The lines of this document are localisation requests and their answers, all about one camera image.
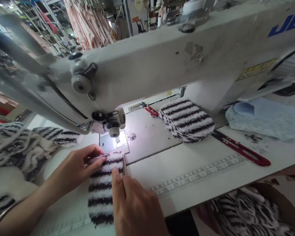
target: bracelet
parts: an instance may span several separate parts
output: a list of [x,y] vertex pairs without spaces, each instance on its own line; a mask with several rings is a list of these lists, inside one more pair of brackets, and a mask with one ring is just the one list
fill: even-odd
[[22,201],[24,201],[25,198],[22,198],[21,200],[13,203],[10,207],[8,207],[4,212],[1,213],[0,215],[0,222],[2,219],[8,214],[16,205],[20,204]]

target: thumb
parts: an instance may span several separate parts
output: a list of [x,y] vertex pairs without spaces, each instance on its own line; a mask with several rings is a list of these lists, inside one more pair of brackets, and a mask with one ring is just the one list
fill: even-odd
[[85,172],[88,176],[93,174],[94,172],[97,172],[101,169],[102,164],[106,161],[106,157],[101,157],[97,159],[95,162],[93,162],[91,165],[89,165],[86,169]]
[[114,167],[111,173],[111,187],[112,187],[112,202],[115,209],[119,208],[120,203],[126,200],[126,194],[124,189],[124,184],[120,176],[118,168]]

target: brand logo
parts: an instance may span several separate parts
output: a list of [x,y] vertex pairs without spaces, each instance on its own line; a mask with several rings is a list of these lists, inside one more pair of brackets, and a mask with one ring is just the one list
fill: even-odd
[[272,28],[268,38],[293,29],[295,29],[295,15],[290,15],[286,18],[281,29],[279,29],[279,25]]

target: hand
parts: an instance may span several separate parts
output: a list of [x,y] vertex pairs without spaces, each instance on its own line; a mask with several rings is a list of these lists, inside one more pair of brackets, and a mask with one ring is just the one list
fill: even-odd
[[75,150],[63,160],[44,184],[48,185],[50,192],[59,199],[82,184],[92,173],[99,171],[106,157],[102,157],[85,167],[86,159],[104,154],[96,144]]
[[136,179],[112,170],[112,201],[117,236],[169,236],[161,206],[153,192]]

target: cardboard box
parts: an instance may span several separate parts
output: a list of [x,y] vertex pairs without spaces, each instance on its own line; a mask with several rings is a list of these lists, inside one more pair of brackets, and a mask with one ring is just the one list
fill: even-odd
[[268,184],[252,184],[262,196],[279,206],[281,219],[295,228],[295,207],[278,190]]
[[[279,206],[280,217],[286,224],[295,228],[295,207],[293,204],[277,189],[271,185],[264,183],[251,184],[256,188],[264,198],[275,203]],[[206,223],[215,233],[220,236],[225,236],[222,229],[220,228],[215,213],[209,206],[209,204],[200,204],[197,206],[199,218]]]

